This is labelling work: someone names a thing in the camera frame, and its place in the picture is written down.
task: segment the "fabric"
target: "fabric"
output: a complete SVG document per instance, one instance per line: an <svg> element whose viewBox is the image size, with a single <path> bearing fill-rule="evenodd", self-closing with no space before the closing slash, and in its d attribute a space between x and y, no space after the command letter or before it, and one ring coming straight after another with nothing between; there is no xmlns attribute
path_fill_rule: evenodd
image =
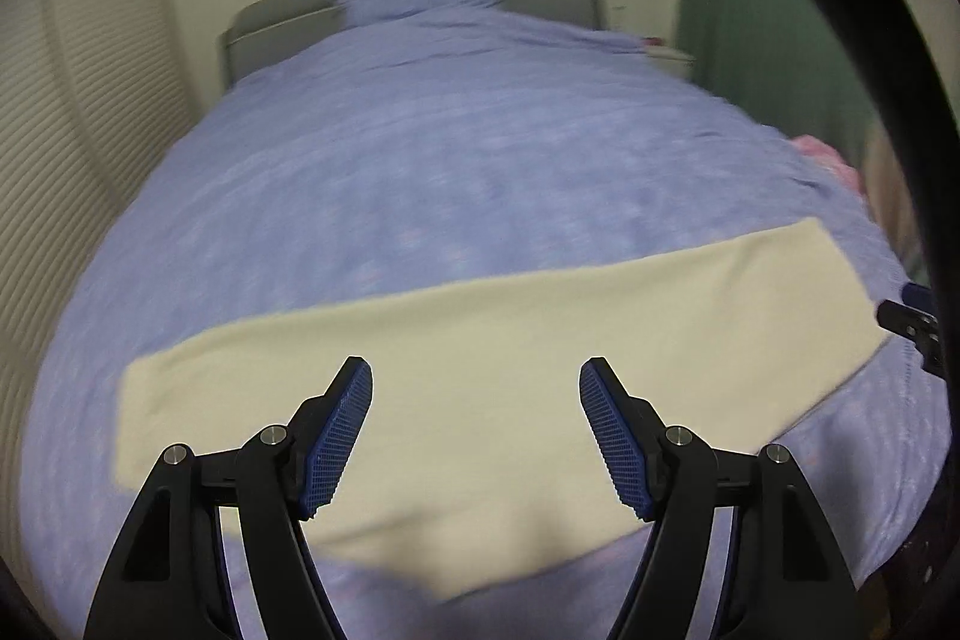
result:
<svg viewBox="0 0 960 640"><path fill-rule="evenodd" d="M336 501L304 531L325 555L452 597L637 528L580 408L589 357L605 356L664 420L757 453L887 336L816 220L612 266L266 316L133 362L116 477L138 490L173 442L239 447L362 356L376 402Z"/></svg>
<svg viewBox="0 0 960 640"><path fill-rule="evenodd" d="M23 431L30 567L79 637L133 502L112 480L113 442L139 356L244 317L602 266L810 215L872 301L899 295L904 271L861 199L779 132L658 71L637 40L485 9L329 37L239 82L85 269ZM857 582L920 516L947 453L946 399L892 338L784 434ZM693 637L709 636L723 574L718 516ZM602 640L646 539L448 603L329 558L318 570L350 640ZM232 538L227 566L244 637L263 637Z"/></svg>
<svg viewBox="0 0 960 640"><path fill-rule="evenodd" d="M788 136L812 134L859 166L874 117L853 64L810 0L680 0L693 82Z"/></svg>
<svg viewBox="0 0 960 640"><path fill-rule="evenodd" d="M498 0L340 0L340 4L346 8L345 28L389 23L390 20L402 20L427 9L441 7L491 9L497 2Z"/></svg>
<svg viewBox="0 0 960 640"><path fill-rule="evenodd" d="M855 194L863 193L860 186L860 172L848 165L843 160L843 156L826 142L821 142L809 134L803 134L791 139L790 143L800 154L816 161Z"/></svg>
<svg viewBox="0 0 960 640"><path fill-rule="evenodd" d="M227 31L220 42L224 87L231 88L238 79L274 66L311 44L333 36L343 29L343 23L344 10L328 6L236 38L232 31Z"/></svg>

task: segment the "pillow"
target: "pillow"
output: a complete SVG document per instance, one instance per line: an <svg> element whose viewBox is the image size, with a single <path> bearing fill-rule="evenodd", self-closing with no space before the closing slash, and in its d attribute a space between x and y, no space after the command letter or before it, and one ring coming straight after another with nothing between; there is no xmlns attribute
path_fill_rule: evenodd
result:
<svg viewBox="0 0 960 640"><path fill-rule="evenodd" d="M401 20L427 9L459 6L473 9L492 9L499 0L340 0L346 15L344 28L387 23Z"/></svg>

